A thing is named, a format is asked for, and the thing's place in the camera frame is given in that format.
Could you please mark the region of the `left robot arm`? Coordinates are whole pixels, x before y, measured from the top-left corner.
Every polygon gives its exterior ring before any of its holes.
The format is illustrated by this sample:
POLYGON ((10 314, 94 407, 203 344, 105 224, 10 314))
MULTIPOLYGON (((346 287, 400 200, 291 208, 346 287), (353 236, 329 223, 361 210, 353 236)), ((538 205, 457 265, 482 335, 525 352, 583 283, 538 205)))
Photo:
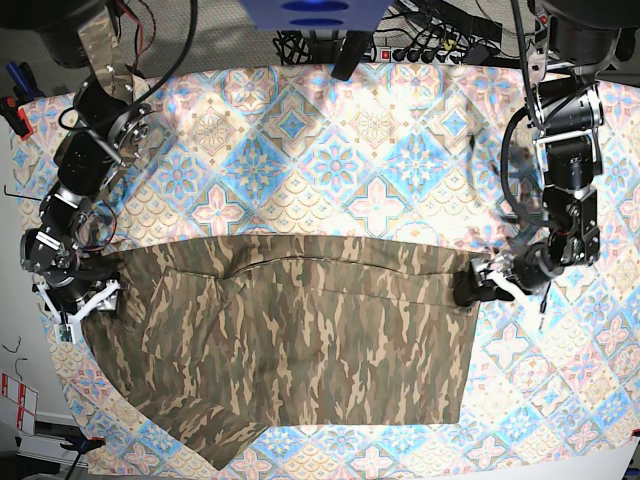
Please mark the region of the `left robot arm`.
POLYGON ((506 126, 499 174, 516 216, 549 234, 521 253, 471 260, 455 275, 453 297, 461 307, 495 300, 524 303, 566 268, 593 265, 600 256, 597 191, 592 185, 603 170, 598 131, 604 107, 597 76, 613 65, 622 34, 638 29, 639 5, 531 1, 528 8, 536 19, 531 46, 525 41, 519 4, 511 4, 525 104, 506 126), (540 214, 529 212, 509 186, 510 142, 523 120, 535 130, 535 155, 544 183, 540 214))

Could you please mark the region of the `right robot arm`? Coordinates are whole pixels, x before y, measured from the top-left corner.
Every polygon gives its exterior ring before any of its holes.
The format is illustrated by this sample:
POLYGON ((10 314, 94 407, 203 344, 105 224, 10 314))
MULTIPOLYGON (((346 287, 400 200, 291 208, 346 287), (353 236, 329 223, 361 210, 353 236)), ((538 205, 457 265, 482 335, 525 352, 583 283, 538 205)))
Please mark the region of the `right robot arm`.
POLYGON ((21 266, 39 278, 33 290, 53 317, 59 343, 78 342, 92 312, 115 312, 123 289, 112 268, 83 267, 84 257, 100 248, 81 230, 124 176, 129 163, 123 154, 135 154, 147 132, 151 109, 134 99, 142 80, 118 52, 117 21, 132 14, 121 1, 1 4, 3 28, 35 32, 57 64, 91 70, 73 99, 77 120, 54 156, 57 180, 41 201, 40 225, 26 230, 20 244, 21 266))

